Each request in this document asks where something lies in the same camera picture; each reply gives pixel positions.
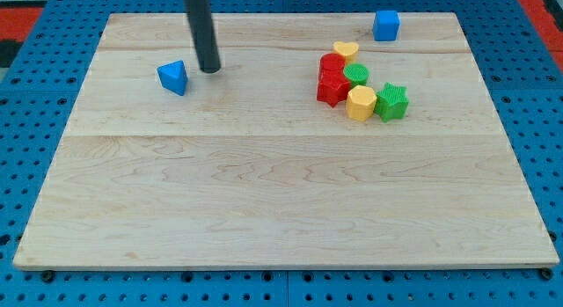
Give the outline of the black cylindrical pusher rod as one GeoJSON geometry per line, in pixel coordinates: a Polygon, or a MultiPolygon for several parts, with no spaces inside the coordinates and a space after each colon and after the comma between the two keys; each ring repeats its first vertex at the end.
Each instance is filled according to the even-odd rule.
{"type": "Polygon", "coordinates": [[[221,68],[210,0],[184,0],[199,68],[215,73],[221,68]]]}

